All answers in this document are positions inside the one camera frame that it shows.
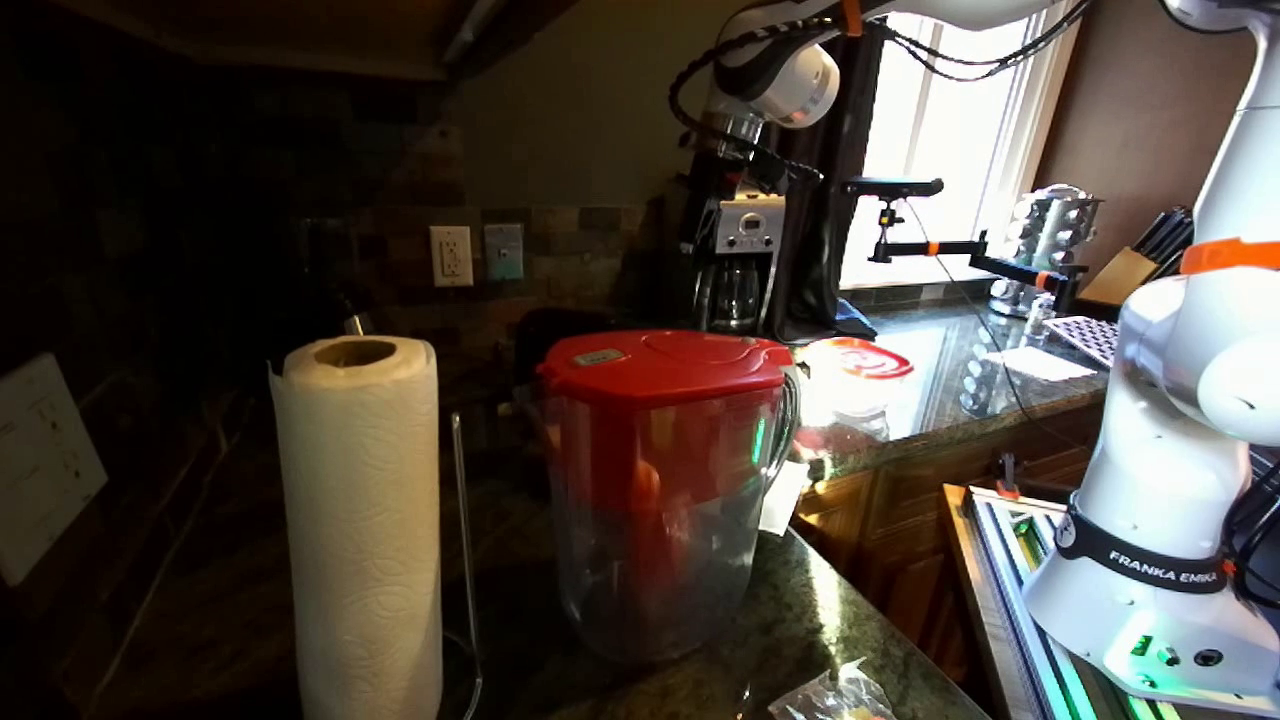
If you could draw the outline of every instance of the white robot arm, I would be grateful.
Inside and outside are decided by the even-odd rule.
[[[933,15],[954,28],[994,28],[1024,19],[1054,0],[888,0],[870,4],[864,19],[883,19],[888,12]],[[715,64],[715,88],[738,101],[744,110],[759,111],[767,125],[781,130],[811,130],[828,117],[838,91],[838,70],[820,47],[838,28],[817,26],[828,15],[834,0],[775,0],[750,4],[736,12],[719,40],[759,38]],[[771,38],[771,28],[799,28],[811,26],[817,31]]]
[[[1236,593],[1222,516],[1249,446],[1280,446],[1280,4],[1165,0],[1254,38],[1254,70],[1195,202],[1182,273],[1118,314],[1104,430],[1028,613],[1118,689],[1280,717],[1274,626]]]

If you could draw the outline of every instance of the cable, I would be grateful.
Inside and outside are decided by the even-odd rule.
[[[976,84],[989,76],[1000,76],[1024,62],[1032,62],[1040,47],[1048,47],[1061,31],[1069,31],[1073,26],[1083,19],[1083,12],[1092,7],[1092,0],[1075,0],[1054,26],[1048,26],[1040,38],[1032,38],[1024,47],[993,58],[993,62],[971,62],[971,58],[949,58],[917,38],[903,38],[894,28],[883,26],[883,40],[894,44],[899,51],[906,51],[921,70],[929,70],[933,76],[954,79],[954,84]]]
[[[771,152],[771,150],[764,150],[764,143],[750,143],[750,141],[744,141],[744,135],[731,135],[731,132],[722,132],[722,130],[711,130],[711,125],[694,121],[694,117],[678,104],[678,91],[684,91],[684,84],[688,84],[694,73],[703,73],[703,70],[715,64],[719,58],[738,51],[738,47],[746,47],[746,44],[791,40],[791,38],[796,38],[796,40],[820,40],[820,38],[830,38],[830,31],[834,31],[834,28],[830,28],[830,15],[817,15],[817,19],[771,26],[771,28],[759,28],[759,31],[744,31],[744,38],[719,40],[715,47],[708,47],[703,58],[694,58],[693,64],[684,64],[684,73],[678,73],[678,76],[670,79],[670,88],[666,88],[666,110],[670,110],[670,117],[677,117],[688,132],[722,141],[722,143],[731,143],[731,150],[738,150],[738,152],[754,152],[754,155],[764,155],[767,166],[781,166],[782,174],[791,174],[791,177],[799,177],[799,181],[809,181],[809,185],[820,185],[820,181],[824,181],[820,168],[799,166],[799,161],[786,161],[786,155],[781,155],[781,152]]]

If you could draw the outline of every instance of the window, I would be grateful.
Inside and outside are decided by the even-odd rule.
[[[989,31],[958,31],[899,12],[888,26],[949,58],[993,62],[1040,38],[1061,12],[1063,7],[1048,7]],[[976,84],[933,76],[906,51],[883,44],[864,177],[942,181],[939,195],[899,202],[903,226],[888,232],[891,239],[976,239],[976,232],[989,227],[993,256],[1008,254],[1016,235],[1013,214],[1018,195],[1032,192],[1073,44],[1075,26],[1028,64]],[[899,256],[891,265],[867,265],[880,232],[875,214],[880,202],[860,195],[846,227],[838,288],[979,275],[963,256]]]

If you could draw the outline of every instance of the paper towel roll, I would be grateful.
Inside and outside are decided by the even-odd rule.
[[[309,720],[438,714],[436,352],[338,338],[271,375]]]

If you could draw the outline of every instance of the light switch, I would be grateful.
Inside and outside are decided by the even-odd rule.
[[[436,288],[477,285],[477,246],[469,226],[430,226],[430,282]]]

